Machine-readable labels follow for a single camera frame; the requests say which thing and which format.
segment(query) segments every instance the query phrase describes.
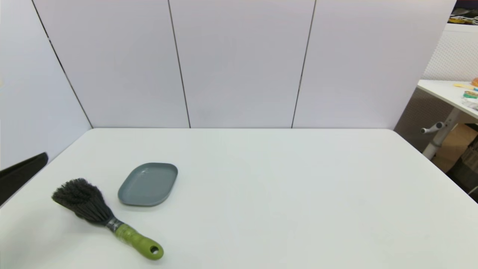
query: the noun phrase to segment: yellow object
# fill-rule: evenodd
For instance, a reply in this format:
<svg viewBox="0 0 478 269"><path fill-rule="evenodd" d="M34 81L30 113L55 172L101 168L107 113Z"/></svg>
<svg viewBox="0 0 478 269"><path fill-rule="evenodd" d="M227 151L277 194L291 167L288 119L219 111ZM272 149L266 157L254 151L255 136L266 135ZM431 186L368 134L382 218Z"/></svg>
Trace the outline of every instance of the yellow object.
<svg viewBox="0 0 478 269"><path fill-rule="evenodd" d="M459 24L465 24L465 23L467 23L465 20L462 20L462 19L453 19L453 18L448 19L448 22L449 22L449 23L459 23Z"/></svg>
<svg viewBox="0 0 478 269"><path fill-rule="evenodd" d="M470 90L474 90L475 87L471 86L471 85L465 85L465 84L453 84L453 86L455 87L461 87L461 88L465 88L465 89L470 89Z"/></svg>

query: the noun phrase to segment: desk leg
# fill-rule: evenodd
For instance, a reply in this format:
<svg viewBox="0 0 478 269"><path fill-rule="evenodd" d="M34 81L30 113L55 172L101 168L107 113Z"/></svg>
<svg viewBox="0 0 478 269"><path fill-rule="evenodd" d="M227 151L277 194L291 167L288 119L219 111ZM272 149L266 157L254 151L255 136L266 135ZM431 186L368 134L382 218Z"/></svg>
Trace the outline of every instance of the desk leg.
<svg viewBox="0 0 478 269"><path fill-rule="evenodd" d="M436 151L442 146L443 140L445 140L446 136L451 132L458 121L460 113L461 111L456 107L450 112L448 118L446 118L446 121L444 122L445 127L436 133L435 137L423 151L423 155L425 155L427 159L431 160L433 156L435 156Z"/></svg>

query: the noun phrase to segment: perforated panel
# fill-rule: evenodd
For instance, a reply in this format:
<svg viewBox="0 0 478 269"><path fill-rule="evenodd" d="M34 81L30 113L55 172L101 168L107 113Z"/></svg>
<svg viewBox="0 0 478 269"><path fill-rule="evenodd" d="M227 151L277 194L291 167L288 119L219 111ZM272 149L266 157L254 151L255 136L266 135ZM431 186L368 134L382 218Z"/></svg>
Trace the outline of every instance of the perforated panel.
<svg viewBox="0 0 478 269"><path fill-rule="evenodd" d="M471 81L478 77L478 26L448 24L422 79Z"/></svg>
<svg viewBox="0 0 478 269"><path fill-rule="evenodd" d="M420 129L444 121L452 108L431 94L416 89L395 126L395 131L417 150L423 151L435 134L423 135L420 134Z"/></svg>

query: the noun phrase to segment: hanging hole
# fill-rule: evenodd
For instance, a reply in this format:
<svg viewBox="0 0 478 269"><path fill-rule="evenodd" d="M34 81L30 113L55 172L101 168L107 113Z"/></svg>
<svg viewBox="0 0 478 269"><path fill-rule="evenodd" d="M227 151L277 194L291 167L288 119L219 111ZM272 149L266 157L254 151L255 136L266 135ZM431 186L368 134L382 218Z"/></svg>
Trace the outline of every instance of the hanging hole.
<svg viewBox="0 0 478 269"><path fill-rule="evenodd" d="M156 246L152 246L152 247L150 248L150 251L151 251L151 253L153 253L153 254L158 254L159 248L156 247Z"/></svg>

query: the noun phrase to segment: panel seam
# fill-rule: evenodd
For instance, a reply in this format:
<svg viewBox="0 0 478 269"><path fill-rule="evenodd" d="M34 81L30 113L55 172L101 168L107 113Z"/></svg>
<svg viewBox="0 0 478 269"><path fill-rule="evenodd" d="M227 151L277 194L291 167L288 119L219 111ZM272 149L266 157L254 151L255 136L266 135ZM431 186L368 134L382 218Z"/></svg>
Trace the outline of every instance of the panel seam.
<svg viewBox="0 0 478 269"><path fill-rule="evenodd" d="M189 110L187 108L186 91L184 89L183 72L181 70L181 62L179 61L178 44L176 42L176 33L174 31L173 13L171 12L171 4L169 3L169 0L168 0L168 8L169 8L169 17L171 18L171 28L173 29L174 46L176 47L176 56L178 59L179 75L181 76L181 85L183 86L184 104L186 105L187 122L189 123L189 128L191 128L191 120L189 119Z"/></svg>
<svg viewBox="0 0 478 269"><path fill-rule="evenodd" d="M295 99L295 107L294 107L294 114L292 116L292 124L291 129L294 127L294 120L295 120L295 112L297 110L297 103L299 101L299 93L300 93L300 86L302 84L302 76L304 75L304 67L305 67L305 59L307 57L307 49L309 48L309 41L310 41L310 33L312 31L312 23L314 22L314 15L315 15L315 6L317 5L317 0L314 1L314 8L312 9L312 18L310 20L310 27L309 27L309 36L307 37L307 45L305 46L305 53L304 53L304 61L302 62L302 72L300 74L299 80L299 88L297 89L297 97Z"/></svg>
<svg viewBox="0 0 478 269"><path fill-rule="evenodd" d="M50 36L48 35L48 32L46 31L45 29L45 25L43 24L43 21L42 21L42 18L40 17L40 14L38 13L38 9L36 8L35 6L35 2L32 0L32 4L33 4L33 8L35 8L35 12L36 12L36 15L38 16L38 19L40 20L40 23L43 27L43 31L45 32L45 35L46 35L46 38L48 38L48 42L50 42L50 46L52 47L52 50L53 50L53 53L55 53L55 56L56 56L56 60L58 60L58 63L60 64L60 67L63 71L63 74L65 75L65 78L66 80L68 81L68 84L70 85L70 88L71 88L71 91L73 92L73 94L75 95L75 98L76 100L78 101L78 104L80 105L80 108L81 110L83 111L83 114L85 115L89 125L91 126L92 129L94 129L93 125L91 124L91 121L90 119L88 118L88 115L85 111L85 109L83 108L83 105L81 104L80 102L80 99L78 98L78 95L76 94L75 92L75 89L73 88L73 85L71 85L71 82L70 82L70 79L68 78L68 75L66 74L65 72L65 69L63 68L63 65L61 64L61 61L60 61L60 58L58 57L58 54L56 53L56 50L55 50L55 47L53 47L53 43L50 39Z"/></svg>

